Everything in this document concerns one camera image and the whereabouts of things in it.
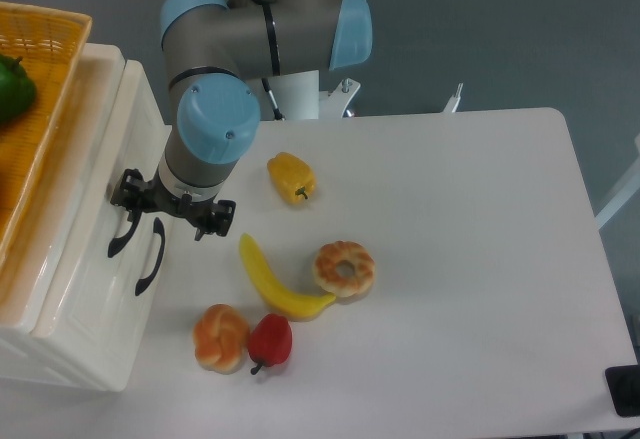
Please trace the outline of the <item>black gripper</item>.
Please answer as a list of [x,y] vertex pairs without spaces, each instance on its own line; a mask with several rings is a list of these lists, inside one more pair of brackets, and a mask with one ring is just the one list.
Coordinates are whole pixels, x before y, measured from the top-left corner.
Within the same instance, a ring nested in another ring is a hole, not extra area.
[[130,215],[163,212],[195,227],[194,239],[206,235],[226,237],[234,220],[236,202],[212,199],[196,202],[190,194],[172,195],[158,175],[145,180],[138,169],[126,169],[113,191],[111,204]]

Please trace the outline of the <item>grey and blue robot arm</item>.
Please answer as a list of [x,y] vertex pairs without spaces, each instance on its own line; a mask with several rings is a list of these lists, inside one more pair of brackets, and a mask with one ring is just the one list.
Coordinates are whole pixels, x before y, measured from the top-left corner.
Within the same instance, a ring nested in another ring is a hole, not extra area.
[[198,236],[225,236],[235,205],[218,194],[261,117],[253,80],[365,62],[367,0],[166,0],[160,45],[172,130],[154,177],[124,171],[111,201],[132,226],[163,212]]

